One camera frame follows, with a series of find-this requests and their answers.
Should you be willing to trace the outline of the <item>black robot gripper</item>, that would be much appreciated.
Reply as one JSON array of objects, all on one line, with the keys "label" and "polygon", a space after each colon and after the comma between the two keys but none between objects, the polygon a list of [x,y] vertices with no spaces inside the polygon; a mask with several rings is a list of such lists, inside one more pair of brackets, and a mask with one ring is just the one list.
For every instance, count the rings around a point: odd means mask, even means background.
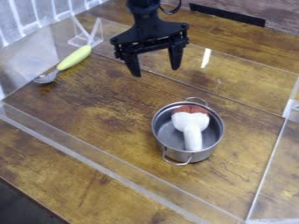
[{"label": "black robot gripper", "polygon": [[134,77],[141,76],[137,55],[168,49],[172,70],[177,70],[182,59],[182,48],[188,44],[185,23],[166,22],[158,18],[157,9],[130,8],[134,24],[110,40],[114,55],[125,62]]}]

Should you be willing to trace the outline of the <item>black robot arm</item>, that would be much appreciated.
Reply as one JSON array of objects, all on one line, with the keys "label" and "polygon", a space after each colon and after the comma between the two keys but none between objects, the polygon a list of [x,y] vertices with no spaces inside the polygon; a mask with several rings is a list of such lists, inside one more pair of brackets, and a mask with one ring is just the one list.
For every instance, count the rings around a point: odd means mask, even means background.
[{"label": "black robot arm", "polygon": [[114,56],[125,62],[134,77],[140,77],[137,55],[168,49],[172,70],[177,70],[182,59],[182,48],[189,43],[186,23],[165,22],[158,18],[157,10],[166,15],[177,12],[181,5],[172,10],[160,6],[160,0],[126,0],[126,8],[133,14],[133,26],[116,35],[109,43],[114,47]]}]

